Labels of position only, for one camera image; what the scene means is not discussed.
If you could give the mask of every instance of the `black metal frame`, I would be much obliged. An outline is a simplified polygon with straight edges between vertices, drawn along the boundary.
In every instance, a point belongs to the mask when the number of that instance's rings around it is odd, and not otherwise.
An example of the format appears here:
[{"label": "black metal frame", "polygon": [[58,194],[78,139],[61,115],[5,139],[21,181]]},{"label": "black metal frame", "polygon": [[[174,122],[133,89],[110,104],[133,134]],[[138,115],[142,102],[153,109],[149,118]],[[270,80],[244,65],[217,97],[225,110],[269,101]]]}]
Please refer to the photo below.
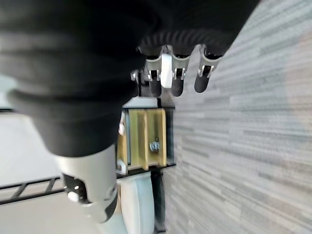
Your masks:
[{"label": "black metal frame", "polygon": [[[16,187],[18,187],[19,189],[9,199],[0,200],[0,205],[5,205],[5,204],[12,203],[12,202],[17,202],[17,201],[24,201],[24,200],[28,200],[32,198],[41,197],[41,196],[62,193],[65,191],[65,189],[53,190],[54,183],[59,179],[60,177],[52,177],[52,178],[47,178],[47,179],[34,180],[34,181],[28,181],[24,183],[17,183],[17,184],[10,184],[10,185],[2,186],[0,187],[0,192],[1,190],[4,190],[4,189],[11,189],[11,188],[16,188]],[[47,185],[47,188],[45,189],[45,191],[41,193],[31,194],[31,195],[25,195],[25,196],[22,195],[22,192],[26,189],[28,185],[38,184],[38,183],[48,182],[48,181],[49,181],[49,184]]]}]

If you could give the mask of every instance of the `metal clip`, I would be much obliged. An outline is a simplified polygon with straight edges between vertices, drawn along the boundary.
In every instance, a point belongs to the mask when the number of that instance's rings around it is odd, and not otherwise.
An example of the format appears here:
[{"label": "metal clip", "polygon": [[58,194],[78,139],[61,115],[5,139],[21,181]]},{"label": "metal clip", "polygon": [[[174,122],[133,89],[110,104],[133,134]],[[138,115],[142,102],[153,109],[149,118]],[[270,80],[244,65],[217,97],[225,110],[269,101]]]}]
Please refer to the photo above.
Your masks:
[{"label": "metal clip", "polygon": [[189,65],[190,56],[186,58],[177,58],[175,55],[172,54],[172,78],[177,79],[177,70],[182,69],[181,80],[184,80],[187,67]]},{"label": "metal clip", "polygon": [[135,80],[137,81],[137,74],[138,74],[138,70],[134,70],[130,73],[132,81],[135,81]]},{"label": "metal clip", "polygon": [[209,59],[205,56],[205,50],[206,48],[204,46],[200,48],[201,57],[199,62],[198,75],[202,77],[204,75],[205,67],[210,67],[209,73],[205,74],[207,78],[210,78],[211,73],[216,69],[222,57],[219,57],[217,59]]},{"label": "metal clip", "polygon": [[149,81],[153,81],[152,71],[156,71],[156,80],[160,81],[161,75],[161,56],[157,59],[147,59],[145,61],[145,69],[147,71],[147,77]]}]

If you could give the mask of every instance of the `screw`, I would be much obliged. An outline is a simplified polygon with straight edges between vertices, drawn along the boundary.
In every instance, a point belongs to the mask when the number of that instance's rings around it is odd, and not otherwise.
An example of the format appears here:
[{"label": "screw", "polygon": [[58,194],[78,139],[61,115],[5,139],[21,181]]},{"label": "screw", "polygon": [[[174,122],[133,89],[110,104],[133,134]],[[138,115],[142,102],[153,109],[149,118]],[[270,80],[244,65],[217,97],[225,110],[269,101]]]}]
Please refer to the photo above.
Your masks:
[{"label": "screw", "polygon": [[158,152],[160,149],[160,143],[158,141],[153,141],[150,143],[150,150],[152,152]]}]

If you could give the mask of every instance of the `black fingertip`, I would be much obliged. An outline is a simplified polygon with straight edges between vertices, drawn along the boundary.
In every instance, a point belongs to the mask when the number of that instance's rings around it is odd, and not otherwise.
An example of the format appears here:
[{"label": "black fingertip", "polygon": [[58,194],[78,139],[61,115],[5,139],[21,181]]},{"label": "black fingertip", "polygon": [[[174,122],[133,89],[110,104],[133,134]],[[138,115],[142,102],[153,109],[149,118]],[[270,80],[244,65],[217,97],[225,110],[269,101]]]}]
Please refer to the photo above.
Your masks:
[{"label": "black fingertip", "polygon": [[171,86],[171,93],[175,97],[181,96],[183,93],[183,86],[184,86],[184,80],[180,79],[173,79],[172,80],[172,86]]},{"label": "black fingertip", "polygon": [[200,77],[199,75],[197,75],[195,84],[194,84],[195,91],[198,93],[203,93],[207,89],[208,82],[209,82],[209,78],[204,77],[204,76]]},{"label": "black fingertip", "polygon": [[150,81],[150,92],[151,92],[151,95],[155,98],[161,95],[160,81],[156,81],[156,80]]}]

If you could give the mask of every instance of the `gray laminate wall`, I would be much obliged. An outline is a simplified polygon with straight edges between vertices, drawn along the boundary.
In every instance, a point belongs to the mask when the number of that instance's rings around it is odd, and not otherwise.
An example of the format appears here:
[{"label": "gray laminate wall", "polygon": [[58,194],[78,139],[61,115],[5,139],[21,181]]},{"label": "gray laminate wall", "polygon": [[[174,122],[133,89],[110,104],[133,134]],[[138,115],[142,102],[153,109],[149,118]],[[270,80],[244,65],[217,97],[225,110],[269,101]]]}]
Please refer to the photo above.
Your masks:
[{"label": "gray laminate wall", "polygon": [[312,233],[312,1],[263,0],[213,74],[175,99],[169,234]]}]

